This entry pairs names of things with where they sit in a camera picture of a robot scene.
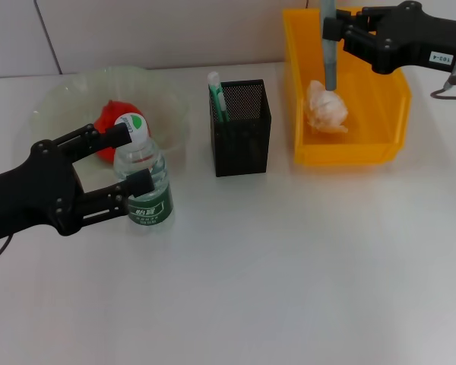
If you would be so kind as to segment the black mesh pen holder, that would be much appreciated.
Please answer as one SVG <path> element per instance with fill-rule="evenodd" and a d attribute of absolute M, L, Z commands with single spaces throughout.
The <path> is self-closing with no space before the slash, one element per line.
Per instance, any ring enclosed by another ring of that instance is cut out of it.
<path fill-rule="evenodd" d="M 211 150 L 217 177 L 265 173 L 271 133 L 271 111 L 264 81 L 225 81 L 221 84 L 229 115 L 218 120 L 209 96 Z"/>

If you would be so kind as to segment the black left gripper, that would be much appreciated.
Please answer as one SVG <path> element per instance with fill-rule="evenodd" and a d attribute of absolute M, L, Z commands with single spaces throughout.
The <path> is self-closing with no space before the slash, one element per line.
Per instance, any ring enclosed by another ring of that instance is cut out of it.
<path fill-rule="evenodd" d="M 20 166 L 0 174 L 0 239 L 37 225 L 49 225 L 60 235 L 70 236 L 82 227 L 128 215 L 131 197 L 155 189 L 148 169 L 79 196 L 83 189 L 72 163 L 129 143 L 125 124 L 104 133 L 88 124 L 57 138 L 56 144 L 50 140 L 34 144 Z M 76 198 L 78 213 L 74 211 Z"/>

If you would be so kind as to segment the clear green-label water bottle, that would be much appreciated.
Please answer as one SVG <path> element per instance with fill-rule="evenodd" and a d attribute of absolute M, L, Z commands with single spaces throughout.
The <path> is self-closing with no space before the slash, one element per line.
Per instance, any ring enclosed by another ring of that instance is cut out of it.
<path fill-rule="evenodd" d="M 125 124 L 131 142 L 116 148 L 113 169 L 118 180 L 138 171 L 150 172 L 154 190 L 139 197 L 128 198 L 128 217 L 144 232 L 168 229 L 173 222 L 173 198 L 166 160 L 162 151 L 150 137 L 146 119 L 138 113 L 124 113 L 116 125 Z"/>

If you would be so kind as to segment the yellow plastic bin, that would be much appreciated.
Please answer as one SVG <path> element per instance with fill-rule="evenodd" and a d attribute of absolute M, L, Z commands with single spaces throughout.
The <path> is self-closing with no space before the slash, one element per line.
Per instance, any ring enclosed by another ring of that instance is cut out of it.
<path fill-rule="evenodd" d="M 412 94 L 401 70 L 379 75 L 370 65 L 337 51 L 337 93 L 349 115 L 346 133 L 319 132 L 309 124 L 309 83 L 323 81 L 319 11 L 283 10 L 285 30 L 284 104 L 296 163 L 306 166 L 363 165 L 393 160 L 404 146 Z"/>

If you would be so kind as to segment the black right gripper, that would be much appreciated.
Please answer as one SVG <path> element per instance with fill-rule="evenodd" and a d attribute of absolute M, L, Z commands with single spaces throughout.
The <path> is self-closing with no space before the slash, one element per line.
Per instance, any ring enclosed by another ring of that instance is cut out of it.
<path fill-rule="evenodd" d="M 415 1 L 385 13 L 383 7 L 337 9 L 336 18 L 325 18 L 322 37 L 343 40 L 345 52 L 382 75 L 406 65 L 451 71 L 456 63 L 456 21 L 429 15 Z"/>

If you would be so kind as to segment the white paper ball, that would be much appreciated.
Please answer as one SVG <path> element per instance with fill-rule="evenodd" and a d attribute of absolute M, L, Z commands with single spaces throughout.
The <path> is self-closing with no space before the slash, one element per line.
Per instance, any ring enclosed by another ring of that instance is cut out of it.
<path fill-rule="evenodd" d="M 306 90 L 304 110 L 308 124 L 317 132 L 326 134 L 347 133 L 344 125 L 348 109 L 343 99 L 316 80 L 312 80 Z"/>

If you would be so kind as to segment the red-orange toy orange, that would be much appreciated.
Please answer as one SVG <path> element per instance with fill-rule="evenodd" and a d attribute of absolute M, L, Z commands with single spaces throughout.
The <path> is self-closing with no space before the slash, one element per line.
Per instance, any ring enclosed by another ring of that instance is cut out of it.
<path fill-rule="evenodd" d="M 132 142 L 120 146 L 121 152 L 139 151 L 147 146 L 150 130 L 144 114 L 133 104 L 110 100 L 102 109 L 94 127 L 101 133 L 117 124 L 125 123 Z"/>

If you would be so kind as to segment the grey marker pen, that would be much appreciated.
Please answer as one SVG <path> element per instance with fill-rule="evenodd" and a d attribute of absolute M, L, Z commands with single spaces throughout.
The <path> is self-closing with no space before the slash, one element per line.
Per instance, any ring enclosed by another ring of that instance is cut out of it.
<path fill-rule="evenodd" d="M 323 37 L 326 19 L 336 18 L 335 0 L 319 0 L 319 12 L 323 63 L 325 68 L 325 88 L 329 91 L 335 91 L 337 89 L 337 44 Z"/>

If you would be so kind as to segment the pale green glass fruit plate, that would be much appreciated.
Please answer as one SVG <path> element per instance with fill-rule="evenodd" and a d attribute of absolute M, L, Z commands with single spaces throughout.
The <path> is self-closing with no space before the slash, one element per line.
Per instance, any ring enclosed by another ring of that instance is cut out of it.
<path fill-rule="evenodd" d="M 110 100 L 131 103 L 144 114 L 150 136 L 168 159 L 184 154 L 186 96 L 158 71 L 134 66 L 69 75 L 35 107 L 29 120 L 31 134 L 36 140 L 52 140 L 94 125 Z"/>

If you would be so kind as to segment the green utility knife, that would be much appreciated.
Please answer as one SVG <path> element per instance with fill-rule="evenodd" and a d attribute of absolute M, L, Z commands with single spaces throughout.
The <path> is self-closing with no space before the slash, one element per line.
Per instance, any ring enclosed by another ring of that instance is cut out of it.
<path fill-rule="evenodd" d="M 229 122 L 230 118 L 227 112 L 226 101 L 219 74 L 215 71 L 210 72 L 207 76 L 207 82 L 214 102 L 214 107 L 217 112 L 218 121 L 221 123 Z"/>

